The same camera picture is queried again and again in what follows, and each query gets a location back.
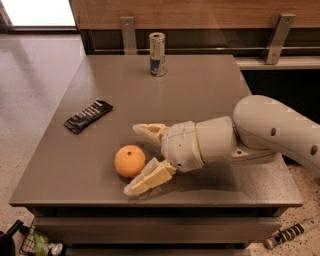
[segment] table surface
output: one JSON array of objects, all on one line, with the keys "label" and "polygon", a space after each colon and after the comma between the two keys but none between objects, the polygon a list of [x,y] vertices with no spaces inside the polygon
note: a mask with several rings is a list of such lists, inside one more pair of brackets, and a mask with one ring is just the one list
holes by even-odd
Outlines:
[{"label": "table surface", "polygon": [[[149,56],[87,56],[63,97],[14,194],[12,206],[291,207],[303,199],[282,157],[248,164],[213,163],[178,173],[139,197],[128,197],[113,159],[137,144],[149,157],[159,148],[136,135],[136,123],[194,122],[231,116],[250,94],[232,56],[169,55],[168,72],[150,75]],[[75,135],[63,126],[102,99],[114,109]]]}]

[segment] aluminum can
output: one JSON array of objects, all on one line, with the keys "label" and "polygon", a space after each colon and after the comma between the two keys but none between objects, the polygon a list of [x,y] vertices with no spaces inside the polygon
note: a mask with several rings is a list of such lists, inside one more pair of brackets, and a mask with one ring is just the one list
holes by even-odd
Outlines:
[{"label": "aluminum can", "polygon": [[165,67],[166,35],[160,32],[150,34],[150,69],[153,76],[163,76]]}]

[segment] white object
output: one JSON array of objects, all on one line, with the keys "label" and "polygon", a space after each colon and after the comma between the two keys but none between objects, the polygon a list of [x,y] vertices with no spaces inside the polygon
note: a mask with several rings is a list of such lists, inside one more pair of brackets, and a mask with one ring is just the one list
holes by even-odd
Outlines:
[{"label": "white object", "polygon": [[[133,129],[154,144],[161,145],[166,167],[162,166],[160,171],[157,163],[147,165],[147,171],[143,170],[125,189],[128,195],[141,194],[163,184],[171,179],[175,170],[200,169],[215,161],[246,162],[276,152],[320,175],[320,125],[265,96],[248,96],[240,100],[235,106],[233,121],[225,116],[199,123],[188,121],[172,127],[137,124]],[[148,179],[152,180],[147,186],[147,181],[140,182],[145,179],[146,172]]]}]

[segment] wooden panel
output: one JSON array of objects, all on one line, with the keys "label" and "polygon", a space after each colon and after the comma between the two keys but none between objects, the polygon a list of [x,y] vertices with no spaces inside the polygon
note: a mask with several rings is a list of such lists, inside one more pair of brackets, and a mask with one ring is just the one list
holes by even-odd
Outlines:
[{"label": "wooden panel", "polygon": [[280,13],[293,27],[320,27],[319,0],[72,0],[80,29],[120,29],[134,16],[137,29],[271,28]]},{"label": "wooden panel", "polygon": [[37,217],[34,225],[52,241],[66,244],[237,244],[264,241],[280,222],[277,218]]}]

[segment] green object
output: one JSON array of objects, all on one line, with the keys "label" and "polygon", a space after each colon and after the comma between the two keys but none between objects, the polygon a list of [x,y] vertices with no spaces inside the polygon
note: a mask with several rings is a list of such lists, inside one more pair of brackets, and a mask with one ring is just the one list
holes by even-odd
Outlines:
[{"label": "green object", "polygon": [[37,230],[34,231],[34,243],[34,252],[36,256],[48,256],[49,239]]}]

